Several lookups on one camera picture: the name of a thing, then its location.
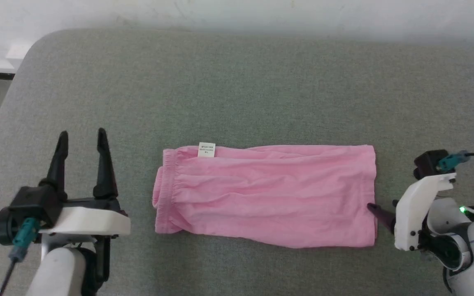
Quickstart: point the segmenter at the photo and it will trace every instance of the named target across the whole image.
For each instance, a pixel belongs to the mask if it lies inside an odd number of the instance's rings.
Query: teal connector
[[[447,157],[444,157],[438,161],[437,169],[442,173],[446,173],[457,167],[460,163],[466,162],[469,160],[466,150],[462,150],[457,154],[449,154]]]
[[[12,243],[14,247],[8,257],[17,262],[23,262],[27,255],[28,246],[36,239],[40,230],[40,222],[34,218],[27,218],[19,228]]]

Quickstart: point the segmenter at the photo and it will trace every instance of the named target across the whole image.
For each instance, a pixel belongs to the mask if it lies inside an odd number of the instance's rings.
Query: white sticker
[[[215,144],[200,142],[197,157],[215,157]]]

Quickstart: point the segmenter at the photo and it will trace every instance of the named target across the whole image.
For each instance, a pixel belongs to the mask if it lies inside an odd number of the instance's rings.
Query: gray tabletop
[[[43,178],[69,133],[69,197],[91,196],[96,133],[109,136],[132,234],[113,241],[117,295],[444,295],[442,268],[375,247],[288,249],[239,238],[157,235],[151,194],[164,148],[371,144],[376,201],[391,207],[425,150],[474,150],[474,48],[143,30],[68,30],[38,41],[0,109],[0,208]],[[474,204],[474,160],[447,195]],[[9,247],[0,246],[0,282]],[[38,246],[9,295],[24,294]]]

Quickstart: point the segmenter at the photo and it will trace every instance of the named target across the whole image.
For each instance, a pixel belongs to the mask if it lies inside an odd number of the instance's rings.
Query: pink cloth
[[[164,150],[153,190],[158,234],[249,238],[285,247],[368,247],[376,239],[372,146]]]

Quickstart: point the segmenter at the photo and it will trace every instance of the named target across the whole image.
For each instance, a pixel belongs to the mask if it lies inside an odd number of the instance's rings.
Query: clothing label
[[[215,157],[215,144],[200,142],[197,157]]]

